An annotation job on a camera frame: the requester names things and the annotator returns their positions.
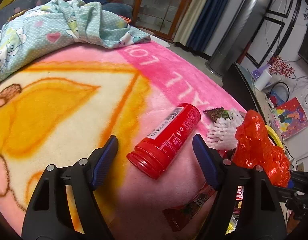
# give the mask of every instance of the bed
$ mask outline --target bed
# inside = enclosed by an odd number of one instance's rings
[[[201,121],[153,180],[126,155],[183,102],[199,109]],[[180,232],[172,232],[162,211],[187,203],[204,185],[191,141],[196,133],[206,137],[211,121],[203,111],[221,106],[244,111],[210,78],[153,41],[115,49],[68,44],[40,57],[0,83],[0,212],[20,235],[46,166],[73,165],[113,134],[118,154],[94,195],[115,239],[193,239],[214,196]],[[75,230],[82,232],[70,187],[67,197]]]

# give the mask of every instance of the red snack package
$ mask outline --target red snack package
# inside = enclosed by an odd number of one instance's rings
[[[214,193],[215,190],[205,183],[189,203],[164,209],[163,215],[172,231],[176,232],[182,230]]]
[[[263,167],[270,182],[286,187],[290,179],[289,161],[284,150],[270,142],[265,123],[259,113],[249,110],[241,126],[237,127],[238,140],[233,162],[244,168]]]

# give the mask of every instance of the white curtain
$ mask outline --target white curtain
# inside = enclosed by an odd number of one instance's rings
[[[177,29],[173,42],[180,42],[186,45],[186,42],[195,26],[198,17],[206,3],[206,0],[192,0],[186,14],[184,15],[180,26]]]

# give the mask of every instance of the pink heart print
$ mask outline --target pink heart print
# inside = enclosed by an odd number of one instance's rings
[[[48,39],[49,42],[51,43],[55,43],[56,41],[58,41],[58,39],[61,37],[61,33],[60,32],[56,32],[56,33],[48,33],[46,35],[46,38]]]

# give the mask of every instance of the red bottle cap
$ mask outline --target red bottle cap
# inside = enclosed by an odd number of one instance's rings
[[[155,156],[140,147],[151,148],[150,150],[155,153]],[[153,179],[158,179],[171,161],[155,146],[143,141],[135,147],[135,151],[129,153],[126,157],[138,169]]]

